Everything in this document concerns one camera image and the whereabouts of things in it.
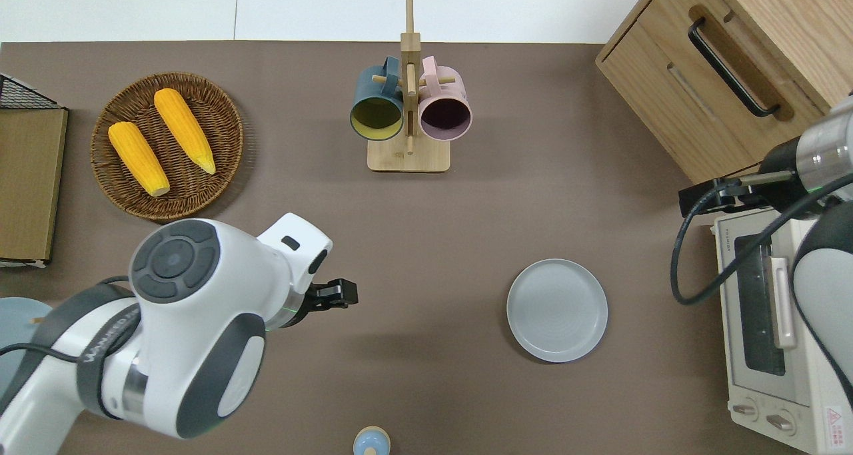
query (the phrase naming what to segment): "pink mug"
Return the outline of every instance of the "pink mug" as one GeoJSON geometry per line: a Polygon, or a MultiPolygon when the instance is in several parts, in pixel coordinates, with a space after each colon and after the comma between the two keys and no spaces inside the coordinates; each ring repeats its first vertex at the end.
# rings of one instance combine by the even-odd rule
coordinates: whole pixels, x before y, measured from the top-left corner
{"type": "Polygon", "coordinates": [[[435,57],[423,60],[426,87],[420,88],[418,119],[421,130],[431,139],[459,139],[471,128],[471,106],[459,73],[445,66],[436,66],[435,57]],[[455,82],[440,84],[439,78],[452,77],[455,82]]]}

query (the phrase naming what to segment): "warning label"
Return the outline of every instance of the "warning label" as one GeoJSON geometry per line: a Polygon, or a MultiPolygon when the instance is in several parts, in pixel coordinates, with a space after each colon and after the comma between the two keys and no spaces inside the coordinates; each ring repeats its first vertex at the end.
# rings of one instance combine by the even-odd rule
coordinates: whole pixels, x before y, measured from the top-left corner
{"type": "Polygon", "coordinates": [[[840,406],[826,407],[826,445],[829,448],[844,448],[844,419],[841,418],[840,406]]]}

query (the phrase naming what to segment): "toaster oven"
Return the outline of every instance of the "toaster oven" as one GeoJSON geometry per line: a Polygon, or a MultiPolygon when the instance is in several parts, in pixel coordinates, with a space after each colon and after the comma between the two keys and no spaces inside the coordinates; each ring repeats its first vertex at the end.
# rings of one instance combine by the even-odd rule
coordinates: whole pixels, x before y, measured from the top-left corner
{"type": "MultiPolygon", "coordinates": [[[[778,215],[764,209],[716,219],[717,268],[778,215]]],[[[721,287],[728,409],[737,424],[804,452],[853,454],[850,404],[802,321],[788,278],[811,225],[783,225],[721,287]]]]}

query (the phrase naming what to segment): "brown table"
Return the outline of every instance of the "brown table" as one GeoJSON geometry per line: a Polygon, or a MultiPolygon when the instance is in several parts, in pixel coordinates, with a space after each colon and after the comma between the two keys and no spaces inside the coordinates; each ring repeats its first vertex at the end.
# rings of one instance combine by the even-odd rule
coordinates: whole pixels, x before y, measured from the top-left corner
{"type": "MultiPolygon", "coordinates": [[[[84,414],[61,453],[350,453],[371,424],[402,455],[796,453],[729,419],[719,303],[669,291],[688,179],[595,69],[599,49],[425,43],[465,78],[474,125],[450,172],[416,175],[368,170],[347,121],[359,71],[397,43],[4,43],[0,70],[71,114],[54,261],[3,270],[0,295],[55,305],[127,270],[157,225],[101,194],[89,137],[126,85],[187,71],[225,89],[249,133],[237,182],[200,216],[259,234],[298,213],[335,241],[318,280],[361,298],[269,333],[246,404],[211,433],[84,414]],[[539,362],[509,331],[512,280],[542,258],[606,291],[607,331],[581,360],[539,362]]],[[[698,288],[716,261],[710,233],[691,235],[683,285],[698,288]]]]}

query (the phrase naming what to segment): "plate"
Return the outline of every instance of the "plate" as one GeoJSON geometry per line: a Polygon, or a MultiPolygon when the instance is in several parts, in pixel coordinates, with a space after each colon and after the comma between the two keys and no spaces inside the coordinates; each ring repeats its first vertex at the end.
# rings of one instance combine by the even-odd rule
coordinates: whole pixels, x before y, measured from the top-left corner
{"type": "MultiPolygon", "coordinates": [[[[30,342],[39,327],[31,321],[37,316],[47,315],[50,311],[51,306],[38,300],[23,297],[0,298],[0,348],[13,343],[30,342]]],[[[0,357],[0,395],[9,387],[23,359],[23,350],[9,352],[0,357]]]]}
{"type": "Polygon", "coordinates": [[[607,299],[584,267],[548,258],[515,278],[506,298],[506,318],[527,352],[549,362],[569,362],[598,345],[607,325],[607,299]]]}
{"type": "Polygon", "coordinates": [[[91,164],[104,195],[125,212],[155,222],[188,217],[210,205],[231,183],[243,156],[243,119],[228,94],[194,73],[157,73],[120,91],[101,111],[92,133],[91,164]],[[210,143],[217,172],[210,175],[184,154],[155,108],[155,93],[170,87],[186,100],[210,143]],[[109,142],[110,125],[133,122],[169,180],[152,197],[133,178],[109,142]]]}

